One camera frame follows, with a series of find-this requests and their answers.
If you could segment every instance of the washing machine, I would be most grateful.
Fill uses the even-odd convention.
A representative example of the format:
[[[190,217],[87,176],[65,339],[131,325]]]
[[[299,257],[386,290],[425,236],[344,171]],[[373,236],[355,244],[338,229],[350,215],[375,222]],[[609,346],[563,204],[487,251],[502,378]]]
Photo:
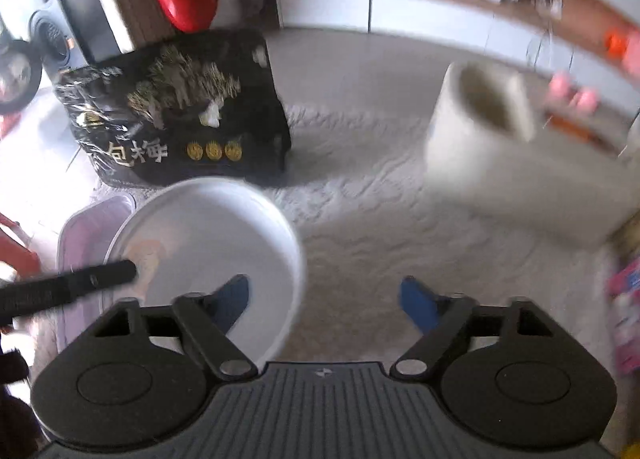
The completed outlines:
[[[39,50],[42,66],[52,78],[58,71],[87,65],[61,0],[17,0],[28,40]]]

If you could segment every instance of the pink object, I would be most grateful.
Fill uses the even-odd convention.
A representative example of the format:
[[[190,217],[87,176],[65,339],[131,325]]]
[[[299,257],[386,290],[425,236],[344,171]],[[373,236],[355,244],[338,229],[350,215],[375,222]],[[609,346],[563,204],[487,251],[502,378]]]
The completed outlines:
[[[609,279],[609,324],[618,369],[640,369],[640,261],[636,259]]]
[[[567,73],[554,74],[549,82],[549,97],[555,100],[567,100],[571,91],[571,77]]]
[[[74,214],[62,228],[58,241],[58,271],[104,262],[111,241],[136,209],[133,197],[120,193]],[[58,352],[62,352],[100,315],[96,296],[59,309],[56,316]]]
[[[625,56],[622,58],[622,67],[632,74],[640,78],[640,32],[634,31],[628,36]]]
[[[585,114],[593,114],[598,108],[598,105],[600,105],[600,96],[597,90],[585,87],[575,93],[569,105],[574,106]]]

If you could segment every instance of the gold logo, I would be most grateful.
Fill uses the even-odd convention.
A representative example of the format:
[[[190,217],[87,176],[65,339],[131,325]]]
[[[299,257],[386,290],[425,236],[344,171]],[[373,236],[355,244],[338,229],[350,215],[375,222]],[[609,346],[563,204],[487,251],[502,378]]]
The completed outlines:
[[[187,145],[187,155],[194,161],[199,161],[200,159],[202,159],[202,154],[202,147],[199,143],[192,141]]]
[[[208,142],[207,157],[213,161],[219,161],[222,158],[222,147],[215,141]]]
[[[229,141],[225,146],[226,156],[233,162],[242,159],[242,147],[237,141]]]

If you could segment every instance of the toy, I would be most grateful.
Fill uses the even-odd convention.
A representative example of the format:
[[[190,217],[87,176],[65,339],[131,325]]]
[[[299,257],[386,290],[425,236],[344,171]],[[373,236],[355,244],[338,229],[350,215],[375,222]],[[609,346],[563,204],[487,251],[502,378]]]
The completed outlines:
[[[556,73],[549,82],[548,96],[556,100],[569,99],[571,77],[567,73]]]
[[[607,55],[613,59],[620,59],[625,56],[628,38],[626,34],[620,31],[611,30],[607,32],[604,45],[607,48]]]
[[[625,56],[622,67],[629,73],[640,78],[640,32],[633,31],[626,38]]]
[[[547,98],[552,101],[568,102],[569,106],[586,115],[594,114],[600,105],[597,90],[583,87],[574,92],[571,77],[567,73],[556,73],[549,82]]]

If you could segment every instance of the washing machine door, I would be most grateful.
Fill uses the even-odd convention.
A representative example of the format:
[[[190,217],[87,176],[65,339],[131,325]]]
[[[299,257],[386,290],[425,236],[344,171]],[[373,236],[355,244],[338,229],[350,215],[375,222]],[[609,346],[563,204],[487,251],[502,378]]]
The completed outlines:
[[[55,17],[44,11],[35,13],[31,18],[30,37],[47,73],[55,74],[69,67],[74,41],[65,35]]]

